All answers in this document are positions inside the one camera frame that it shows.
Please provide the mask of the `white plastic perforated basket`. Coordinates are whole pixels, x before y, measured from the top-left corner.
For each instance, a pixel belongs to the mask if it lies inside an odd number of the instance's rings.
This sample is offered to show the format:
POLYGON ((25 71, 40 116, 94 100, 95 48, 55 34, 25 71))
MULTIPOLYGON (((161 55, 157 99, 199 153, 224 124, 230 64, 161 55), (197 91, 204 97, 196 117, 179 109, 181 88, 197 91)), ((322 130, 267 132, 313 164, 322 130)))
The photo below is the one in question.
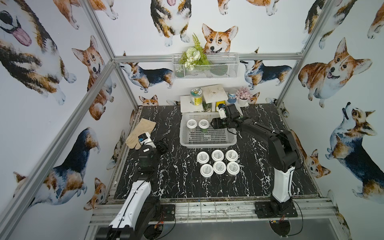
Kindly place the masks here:
POLYGON ((207 120, 209 124, 212 119, 218 118, 217 112, 206 113, 184 113, 182 114, 180 124, 180 144, 189 149, 221 149, 228 148, 237 143, 237 135, 234 129, 214 129, 209 126, 206 132, 202 132, 199 126, 195 131, 190 131, 187 122, 195 120, 199 123, 200 120, 207 120))

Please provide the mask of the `yogurt cup row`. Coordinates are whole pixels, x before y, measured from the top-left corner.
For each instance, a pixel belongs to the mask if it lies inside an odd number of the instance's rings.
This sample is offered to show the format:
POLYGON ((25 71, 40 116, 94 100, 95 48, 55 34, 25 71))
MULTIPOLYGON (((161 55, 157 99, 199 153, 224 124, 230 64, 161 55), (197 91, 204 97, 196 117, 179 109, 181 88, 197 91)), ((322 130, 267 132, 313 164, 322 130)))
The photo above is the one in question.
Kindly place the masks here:
POLYGON ((210 160, 210 155, 207 152, 201 151, 197 155, 197 162, 201 165, 207 164, 210 160))
POLYGON ((202 119, 199 121, 199 128, 202 133, 206 133, 209 127, 210 127, 210 123, 208 120, 202 119))
POLYGON ((226 160, 229 162, 236 162, 239 159, 239 154, 235 150, 228 150, 226 152, 226 160))
POLYGON ((210 178, 214 173, 213 166, 210 164, 202 165, 200 168, 200 173, 204 178, 210 178))
POLYGON ((216 161, 214 162, 213 169, 217 175, 222 175, 227 171, 227 165, 223 161, 216 161))
POLYGON ((240 165, 236 162, 229 162, 227 164, 227 172, 232 176, 236 176, 240 172, 240 165))
POLYGON ((223 161, 225 154, 221 150, 214 150, 211 154, 211 157, 213 161, 218 162, 218 161, 223 161))
POLYGON ((187 121, 187 128, 190 133, 195 132, 197 129, 197 126, 198 126, 198 122, 196 120, 190 119, 187 121))

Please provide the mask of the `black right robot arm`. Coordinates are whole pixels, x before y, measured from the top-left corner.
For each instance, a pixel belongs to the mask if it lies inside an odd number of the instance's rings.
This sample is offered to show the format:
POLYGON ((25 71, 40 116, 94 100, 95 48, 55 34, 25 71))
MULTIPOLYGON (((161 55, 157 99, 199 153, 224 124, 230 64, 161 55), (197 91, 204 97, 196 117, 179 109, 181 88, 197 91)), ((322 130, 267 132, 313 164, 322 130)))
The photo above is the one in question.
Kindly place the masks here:
POLYGON ((219 104, 219 117, 211 121, 214 129, 235 129, 245 132, 268 144, 268 160, 274 168, 274 187, 270 203, 258 212, 268 215, 283 216, 292 208, 292 180, 299 164, 298 150, 292 132, 273 130, 261 123, 256 117, 242 116, 234 104, 219 104))

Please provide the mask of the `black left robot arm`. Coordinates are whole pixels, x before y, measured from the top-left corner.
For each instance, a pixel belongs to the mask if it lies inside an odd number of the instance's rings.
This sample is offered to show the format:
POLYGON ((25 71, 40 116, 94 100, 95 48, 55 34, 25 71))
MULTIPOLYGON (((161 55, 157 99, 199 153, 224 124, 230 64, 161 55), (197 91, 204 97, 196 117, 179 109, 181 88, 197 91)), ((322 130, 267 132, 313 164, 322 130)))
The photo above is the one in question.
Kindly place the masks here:
POLYGON ((165 145, 140 138, 139 163, 129 195, 108 227, 101 227, 96 240, 140 240, 149 222, 160 212, 160 200, 151 197, 152 183, 165 145))

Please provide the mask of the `blue white small jar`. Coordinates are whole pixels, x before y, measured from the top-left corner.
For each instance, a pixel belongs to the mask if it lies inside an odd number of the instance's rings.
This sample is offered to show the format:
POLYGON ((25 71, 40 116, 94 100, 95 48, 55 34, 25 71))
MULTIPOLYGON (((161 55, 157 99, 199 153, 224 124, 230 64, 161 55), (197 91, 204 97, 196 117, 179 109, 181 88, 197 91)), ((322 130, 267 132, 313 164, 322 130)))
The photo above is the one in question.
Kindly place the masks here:
POLYGON ((235 104, 237 101, 237 89, 231 88, 228 91, 228 103, 235 104))

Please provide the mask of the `pink flower pot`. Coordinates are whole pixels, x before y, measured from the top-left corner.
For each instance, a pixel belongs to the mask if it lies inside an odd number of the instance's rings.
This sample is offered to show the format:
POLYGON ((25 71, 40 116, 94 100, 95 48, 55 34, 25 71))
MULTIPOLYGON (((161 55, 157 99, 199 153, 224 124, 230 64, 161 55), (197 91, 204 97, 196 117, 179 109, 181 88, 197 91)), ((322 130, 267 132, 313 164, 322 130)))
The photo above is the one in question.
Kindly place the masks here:
POLYGON ((237 102, 240 106, 245 106, 251 97, 252 94, 250 90, 246 87, 241 87, 236 92, 237 102))

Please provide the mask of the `small green plant pot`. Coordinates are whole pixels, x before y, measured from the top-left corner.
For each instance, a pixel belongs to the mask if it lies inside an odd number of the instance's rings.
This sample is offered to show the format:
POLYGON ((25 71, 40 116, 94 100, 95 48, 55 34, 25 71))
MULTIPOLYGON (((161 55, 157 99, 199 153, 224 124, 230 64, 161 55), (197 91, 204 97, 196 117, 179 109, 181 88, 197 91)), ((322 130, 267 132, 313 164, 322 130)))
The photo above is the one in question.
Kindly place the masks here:
POLYGON ((212 103, 207 104, 203 102, 203 112, 211 112, 212 111, 212 103))

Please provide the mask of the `beige work glove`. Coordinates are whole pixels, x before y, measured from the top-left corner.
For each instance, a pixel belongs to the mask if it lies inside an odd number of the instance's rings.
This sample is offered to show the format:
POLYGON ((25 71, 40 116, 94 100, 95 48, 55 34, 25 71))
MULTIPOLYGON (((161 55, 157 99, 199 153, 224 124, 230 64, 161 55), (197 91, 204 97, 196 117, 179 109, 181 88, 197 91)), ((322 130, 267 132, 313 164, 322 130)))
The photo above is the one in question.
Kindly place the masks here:
POLYGON ((141 147, 139 136, 144 133, 151 134, 155 126, 155 122, 142 118, 126 139, 126 145, 129 149, 138 150, 141 147))

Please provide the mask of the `white wooden tiered shelf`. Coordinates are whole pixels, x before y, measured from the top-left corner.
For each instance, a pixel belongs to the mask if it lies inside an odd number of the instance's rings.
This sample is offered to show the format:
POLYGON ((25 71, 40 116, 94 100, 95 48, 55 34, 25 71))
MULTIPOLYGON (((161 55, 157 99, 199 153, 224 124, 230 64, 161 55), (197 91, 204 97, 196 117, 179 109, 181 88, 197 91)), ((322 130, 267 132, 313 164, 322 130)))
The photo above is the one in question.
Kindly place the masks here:
MULTIPOLYGON (((216 111, 216 102, 225 101, 226 103, 228 103, 228 93, 225 92, 222 85, 200 87, 200 89, 202 89, 203 91, 203 102, 206 102, 207 104, 212 103, 212 112, 216 111)), ((203 104, 201 104, 200 106, 192 105, 191 97, 189 93, 188 95, 181 96, 180 109, 181 109, 181 113, 183 114, 184 113, 203 113, 203 104)))

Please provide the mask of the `yellow sunflower seed can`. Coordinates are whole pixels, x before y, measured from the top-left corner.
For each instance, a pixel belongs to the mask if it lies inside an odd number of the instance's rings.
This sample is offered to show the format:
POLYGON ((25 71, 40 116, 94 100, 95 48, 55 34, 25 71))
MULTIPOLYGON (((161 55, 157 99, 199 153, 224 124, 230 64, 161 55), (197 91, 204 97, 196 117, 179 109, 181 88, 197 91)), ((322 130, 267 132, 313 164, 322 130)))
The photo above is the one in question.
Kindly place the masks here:
POLYGON ((200 88, 194 88, 190 91, 191 104, 200 106, 203 103, 203 91, 200 88))

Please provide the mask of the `artificial green fern flowers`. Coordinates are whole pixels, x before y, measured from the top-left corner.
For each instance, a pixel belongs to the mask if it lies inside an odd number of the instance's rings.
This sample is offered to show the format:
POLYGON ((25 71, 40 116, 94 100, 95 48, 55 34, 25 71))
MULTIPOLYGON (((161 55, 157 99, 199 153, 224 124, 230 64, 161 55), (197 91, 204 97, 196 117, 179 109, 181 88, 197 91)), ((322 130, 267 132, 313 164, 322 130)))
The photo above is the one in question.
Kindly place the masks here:
POLYGON ((207 69, 211 62, 204 53, 204 49, 195 33, 193 33, 193 42, 194 45, 182 53, 179 64, 189 71, 197 70, 201 67, 207 69))

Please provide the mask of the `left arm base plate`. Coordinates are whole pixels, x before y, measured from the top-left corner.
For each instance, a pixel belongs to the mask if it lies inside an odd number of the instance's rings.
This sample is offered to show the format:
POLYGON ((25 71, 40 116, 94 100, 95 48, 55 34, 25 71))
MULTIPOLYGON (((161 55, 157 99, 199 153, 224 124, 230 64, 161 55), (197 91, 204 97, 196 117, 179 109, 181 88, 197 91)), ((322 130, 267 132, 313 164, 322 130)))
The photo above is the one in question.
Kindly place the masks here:
POLYGON ((175 220, 176 205, 164 204, 155 207, 155 215, 151 222, 172 222, 175 220))

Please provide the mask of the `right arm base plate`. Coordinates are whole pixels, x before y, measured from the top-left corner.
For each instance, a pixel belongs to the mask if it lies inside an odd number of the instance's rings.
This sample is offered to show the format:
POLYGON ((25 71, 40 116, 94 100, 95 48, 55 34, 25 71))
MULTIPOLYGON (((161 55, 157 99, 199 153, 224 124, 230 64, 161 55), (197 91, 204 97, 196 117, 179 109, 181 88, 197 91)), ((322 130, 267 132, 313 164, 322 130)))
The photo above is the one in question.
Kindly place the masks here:
POLYGON ((255 202, 255 213, 259 219, 296 218, 298 212, 292 200, 279 202, 255 202))

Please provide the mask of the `aluminium frame rail front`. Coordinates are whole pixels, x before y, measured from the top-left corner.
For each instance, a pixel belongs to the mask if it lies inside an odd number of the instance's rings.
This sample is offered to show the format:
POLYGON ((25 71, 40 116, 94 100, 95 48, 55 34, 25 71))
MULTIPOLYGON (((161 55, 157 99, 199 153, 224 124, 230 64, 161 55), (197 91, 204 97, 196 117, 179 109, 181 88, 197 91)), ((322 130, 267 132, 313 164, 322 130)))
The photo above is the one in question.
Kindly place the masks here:
MULTIPOLYGON (((259 221, 254 201, 175 203, 175 220, 166 223, 219 223, 259 221)), ((91 226, 108 226, 122 205, 102 205, 93 211, 91 226)), ((321 219, 335 216, 337 208, 328 198, 295 199, 298 217, 286 220, 321 219)))

